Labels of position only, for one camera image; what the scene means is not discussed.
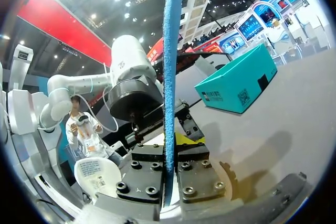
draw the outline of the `red banner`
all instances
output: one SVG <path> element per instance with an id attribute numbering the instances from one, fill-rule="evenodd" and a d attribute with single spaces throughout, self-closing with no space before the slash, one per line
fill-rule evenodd
<path id="1" fill-rule="evenodd" d="M 18 16 L 88 57 L 111 66 L 111 49 L 56 0 L 27 0 Z"/>
<path id="2" fill-rule="evenodd" d="M 217 42 L 212 43 L 211 45 L 203 48 L 204 52 L 223 52 Z"/>
<path id="3" fill-rule="evenodd" d="M 147 54 L 150 62 L 154 62 L 163 53 L 163 38 L 159 39 Z"/>

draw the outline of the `white robotic arm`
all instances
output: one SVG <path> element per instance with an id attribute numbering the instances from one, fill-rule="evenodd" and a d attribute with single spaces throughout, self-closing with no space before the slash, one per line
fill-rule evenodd
<path id="1" fill-rule="evenodd" d="M 113 64 L 110 73 L 91 76 L 68 77 L 52 76 L 48 81 L 49 103 L 40 114 L 39 123 L 42 129 L 56 126 L 72 108 L 70 96 L 74 94 L 92 93 L 115 86 L 127 79 L 142 75 L 150 78 L 159 88 L 156 72 L 149 62 L 139 41 L 130 35 L 123 35 L 115 40 L 111 48 Z"/>

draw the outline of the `qr code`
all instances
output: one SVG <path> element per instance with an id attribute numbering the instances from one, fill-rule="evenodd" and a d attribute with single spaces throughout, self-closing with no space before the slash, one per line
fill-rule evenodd
<path id="1" fill-rule="evenodd" d="M 246 103 L 249 102 L 250 100 L 250 96 L 248 95 L 248 92 L 246 89 L 243 89 L 239 94 L 238 94 L 238 98 L 242 104 L 242 106 L 244 106 Z"/>

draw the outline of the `table surface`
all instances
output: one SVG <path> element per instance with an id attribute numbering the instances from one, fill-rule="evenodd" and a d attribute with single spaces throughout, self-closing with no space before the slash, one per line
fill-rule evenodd
<path id="1" fill-rule="evenodd" d="M 335 148 L 336 51 L 280 66 L 243 114 L 207 108 L 191 115 L 206 137 L 211 157 L 236 173 L 239 195 L 250 201 L 289 173 L 303 172 L 315 186 Z M 183 132 L 176 123 L 176 130 Z"/>

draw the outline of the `white machine housing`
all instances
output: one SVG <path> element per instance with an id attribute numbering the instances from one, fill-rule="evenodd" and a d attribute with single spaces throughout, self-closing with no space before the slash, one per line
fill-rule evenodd
<path id="1" fill-rule="evenodd" d="M 23 45 L 17 45 L 11 66 L 8 90 L 22 89 L 28 68 L 33 60 L 33 50 Z"/>

